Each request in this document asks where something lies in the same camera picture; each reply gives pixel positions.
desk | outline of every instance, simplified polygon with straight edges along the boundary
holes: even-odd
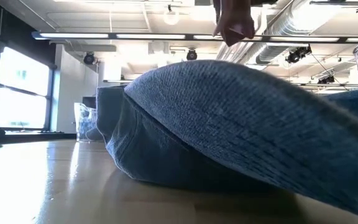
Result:
[[[101,143],[0,147],[0,223],[358,223],[300,195],[187,192],[136,182]]]

white wall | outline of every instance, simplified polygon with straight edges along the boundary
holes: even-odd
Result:
[[[74,103],[96,95],[98,74],[67,53],[63,45],[57,45],[55,63],[51,131],[75,133]]]
[[[102,62],[99,64],[99,80],[98,80],[98,87],[110,87],[110,86],[119,86],[120,83],[108,83],[108,82],[103,82],[103,79],[107,78],[111,78],[112,75],[105,75],[105,72],[112,72],[112,71],[106,71],[105,66],[104,66],[105,62]],[[119,80],[121,78],[121,73],[119,75],[115,75],[115,80]]]

exposed duct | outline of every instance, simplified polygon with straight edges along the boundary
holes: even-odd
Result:
[[[338,11],[337,6],[314,6],[311,0],[294,0],[277,20],[264,32],[265,35],[310,35],[325,24]],[[287,46],[253,44],[247,51],[245,63],[268,64]]]

blue denim fabric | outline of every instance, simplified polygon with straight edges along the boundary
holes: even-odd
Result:
[[[358,214],[358,91],[326,98],[199,60],[99,89],[98,129],[134,179],[199,190],[264,182]]]

spotlight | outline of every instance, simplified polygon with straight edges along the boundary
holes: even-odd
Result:
[[[328,75],[328,76],[319,78],[317,84],[330,84],[330,83],[334,83],[334,82],[335,82],[334,76]]]
[[[308,47],[298,47],[296,50],[291,50],[289,56],[285,59],[288,63],[297,63],[299,60],[311,53],[310,45]]]
[[[187,53],[187,60],[196,60],[197,59],[197,53],[195,49],[190,49]]]
[[[97,62],[93,52],[87,52],[84,57],[84,63],[86,65],[94,65]]]

